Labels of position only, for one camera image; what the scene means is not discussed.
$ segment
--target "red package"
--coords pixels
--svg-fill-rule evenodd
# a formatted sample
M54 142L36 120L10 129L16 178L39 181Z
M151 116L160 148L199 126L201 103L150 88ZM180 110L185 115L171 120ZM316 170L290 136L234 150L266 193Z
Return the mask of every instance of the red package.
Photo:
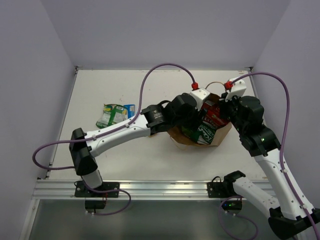
M205 124L211 125L215 129L222 128L228 124L227 120L220 118L220 108L218 104L212 101L205 101L202 105L202 109L207 109L207 113L203 118Z

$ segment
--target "gray wall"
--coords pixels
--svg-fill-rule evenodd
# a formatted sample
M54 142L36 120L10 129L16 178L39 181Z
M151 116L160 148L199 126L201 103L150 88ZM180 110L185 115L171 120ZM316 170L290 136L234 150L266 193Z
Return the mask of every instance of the gray wall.
M0 239L16 240L40 173L32 153L57 139L74 67L39 0L1 1L0 32Z
M290 0L41 0L74 65L253 66Z
M298 184L320 208L320 1L292 0L254 66L286 82L291 100L284 155ZM265 118L280 138L285 120L285 93L276 80L258 76L256 89Z

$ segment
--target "brown paper bag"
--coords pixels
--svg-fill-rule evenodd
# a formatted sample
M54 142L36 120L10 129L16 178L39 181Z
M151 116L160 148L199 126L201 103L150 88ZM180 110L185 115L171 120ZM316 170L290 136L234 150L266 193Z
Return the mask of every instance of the brown paper bag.
M210 100L215 104L218 103L219 99L220 97L213 93L211 93L210 96L207 98L207 100ZM210 147L210 146L212 147L212 146L219 146L222 143L222 141L225 139L226 135L228 134L231 128L232 128L232 123L229 122L224 127L217 129L211 144L198 144L192 141L190 138L188 138L186 135L182 133L182 130L178 126L175 126L169 129L167 133L170 135L171 138L173 138L179 144L184 144L188 146L197 146L197 147Z

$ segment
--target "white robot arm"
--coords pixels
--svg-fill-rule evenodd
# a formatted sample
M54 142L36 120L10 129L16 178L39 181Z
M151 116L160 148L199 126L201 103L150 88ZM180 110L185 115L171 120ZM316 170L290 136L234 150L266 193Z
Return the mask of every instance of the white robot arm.
M320 209L314 208L305 197L285 160L284 170L282 169L281 145L274 132L263 124L264 108L256 97L243 96L245 89L243 80L233 83L230 92L224 93L219 100L220 114L236 128L241 144L264 171L276 198L258 188L240 171L225 176L222 185L230 196L240 195L250 201L268 218L273 232L280 239L288 239L311 226L305 210L318 223ZM303 205L295 197L283 171L303 199Z
M81 176L90 188L100 187L103 180L95 157L127 141L166 132L174 126L194 122L198 119L201 107L209 95L209 91L199 88L190 93L178 95L172 101L162 101L159 104L148 106L137 113L137 118L131 124L129 124L132 121L130 118L115 125L86 133L81 128L75 129L72 132L71 140L92 139L69 145L76 174ZM110 131L112 133L108 135L96 137Z

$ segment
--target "white tabletop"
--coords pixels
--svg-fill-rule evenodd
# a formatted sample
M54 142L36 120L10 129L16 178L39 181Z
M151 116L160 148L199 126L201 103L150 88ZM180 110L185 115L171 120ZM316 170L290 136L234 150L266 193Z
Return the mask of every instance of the white tabletop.
M246 74L246 71L191 71L200 87L212 81L226 82ZM80 70L78 72L60 139L69 140L72 131L98 129L96 121L103 114L104 104L135 104L146 70ZM245 95L254 96L249 78L245 78ZM191 91L191 79L180 70L156 70L146 81L142 108L172 100ZM220 95L224 89L212 84L212 93ZM53 167L73 165L68 144L57 147ZM104 180L210 180L240 170L251 180L262 180L265 174L250 157L232 127L218 147L178 148L169 135L159 133L123 143L96 157ZM50 179L78 179L73 169L51 171Z

